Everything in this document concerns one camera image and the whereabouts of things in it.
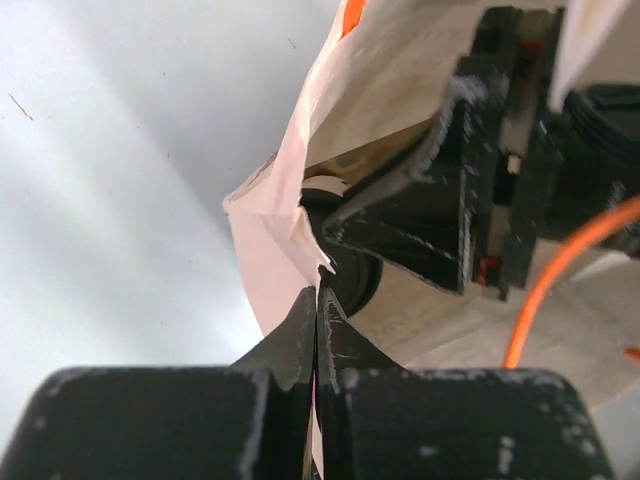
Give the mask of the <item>brown paper takeout bag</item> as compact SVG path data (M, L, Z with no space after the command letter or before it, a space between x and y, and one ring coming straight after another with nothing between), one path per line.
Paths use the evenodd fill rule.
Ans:
M282 323L302 289L334 274L301 206L303 181L341 178L349 185L342 204L431 128L447 97L481 98L478 81L463 85L452 76L492 8L568 10L551 107L590 81L639 85L635 1L343 2L279 149L224 203L244 288L264 333ZM580 249L559 268L527 327L515 317L572 234L538 241L526 284L506 296L477 283L453 295L378 258L378 289L362 310L346 316L402 366L495 367L512 353L524 367L569 378L592 409L605 407L639 386L638 224Z

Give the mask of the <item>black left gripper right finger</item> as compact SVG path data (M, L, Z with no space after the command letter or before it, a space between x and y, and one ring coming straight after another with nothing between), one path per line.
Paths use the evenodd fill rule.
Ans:
M545 369L409 370L322 289L317 414L328 479L610 479L582 399Z

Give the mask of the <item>white paper cup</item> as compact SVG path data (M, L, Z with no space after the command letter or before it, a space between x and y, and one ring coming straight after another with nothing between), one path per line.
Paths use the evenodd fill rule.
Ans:
M303 190L319 190L329 192L339 197L344 196L344 192L349 185L339 177L331 175L317 175L305 179L302 183Z

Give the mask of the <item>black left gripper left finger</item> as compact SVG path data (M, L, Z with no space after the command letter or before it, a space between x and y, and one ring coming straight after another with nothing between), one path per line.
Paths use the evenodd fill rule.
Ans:
M227 367L53 373L14 435L18 479L309 479L316 291Z

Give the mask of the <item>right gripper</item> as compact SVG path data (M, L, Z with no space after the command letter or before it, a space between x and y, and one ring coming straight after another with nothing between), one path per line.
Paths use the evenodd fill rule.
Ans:
M639 85L590 81L551 107L569 12L492 8L431 128L322 224L453 295L470 283L506 296L527 282L540 240L562 241L639 192Z

